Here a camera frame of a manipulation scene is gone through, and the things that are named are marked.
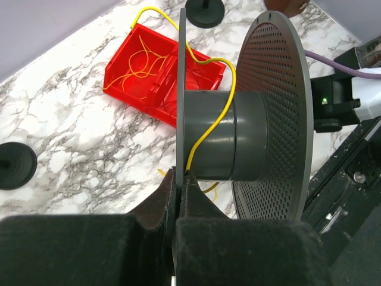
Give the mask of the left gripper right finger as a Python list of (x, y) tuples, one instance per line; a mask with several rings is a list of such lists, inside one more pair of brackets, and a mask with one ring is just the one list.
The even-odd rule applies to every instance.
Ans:
[(193, 173), (184, 177), (175, 245), (176, 285), (330, 285), (309, 224), (230, 219)]

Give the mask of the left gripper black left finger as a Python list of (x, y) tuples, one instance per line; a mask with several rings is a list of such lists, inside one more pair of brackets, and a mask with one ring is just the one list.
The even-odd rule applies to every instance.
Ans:
[(176, 182), (126, 214), (9, 216), (1, 220), (2, 285), (170, 285)]

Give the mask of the grey cable spool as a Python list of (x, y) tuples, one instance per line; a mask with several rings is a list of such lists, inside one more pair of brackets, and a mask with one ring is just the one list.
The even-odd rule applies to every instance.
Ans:
[(313, 99), (304, 49), (290, 19), (260, 14), (243, 41), (236, 89), (185, 87), (186, 11), (177, 59), (176, 186), (229, 181), (241, 219), (299, 220), (313, 151)]

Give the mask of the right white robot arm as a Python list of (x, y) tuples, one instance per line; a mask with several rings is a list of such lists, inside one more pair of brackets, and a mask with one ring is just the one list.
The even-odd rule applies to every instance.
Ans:
[(380, 116), (380, 68), (311, 79), (314, 130), (337, 132)]

